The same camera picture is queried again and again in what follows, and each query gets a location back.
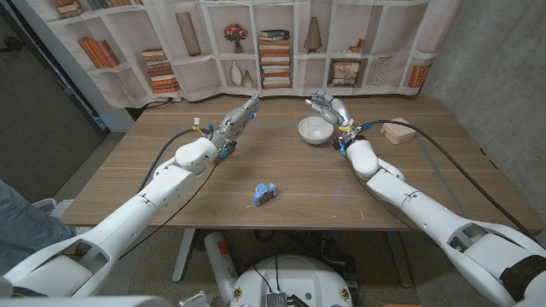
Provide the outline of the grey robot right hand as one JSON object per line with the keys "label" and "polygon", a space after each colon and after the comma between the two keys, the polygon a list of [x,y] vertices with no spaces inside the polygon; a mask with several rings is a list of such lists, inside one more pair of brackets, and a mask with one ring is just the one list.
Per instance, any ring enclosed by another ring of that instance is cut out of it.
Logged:
{"label": "grey robot right hand", "polygon": [[338,140],[336,149],[346,149],[353,143],[365,139],[364,136],[359,135],[362,129],[354,124],[354,119],[348,108],[340,99],[331,96],[327,92],[312,90],[311,99],[307,99],[305,103],[327,122],[341,128],[342,135]]}

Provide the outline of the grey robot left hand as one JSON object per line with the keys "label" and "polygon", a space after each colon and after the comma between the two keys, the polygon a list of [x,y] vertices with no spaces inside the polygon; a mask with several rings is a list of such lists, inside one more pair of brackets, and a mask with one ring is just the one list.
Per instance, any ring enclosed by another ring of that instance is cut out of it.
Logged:
{"label": "grey robot left hand", "polygon": [[251,96],[241,107],[231,110],[212,133],[210,141],[223,152],[230,141],[236,140],[256,117],[259,105],[259,94]]}

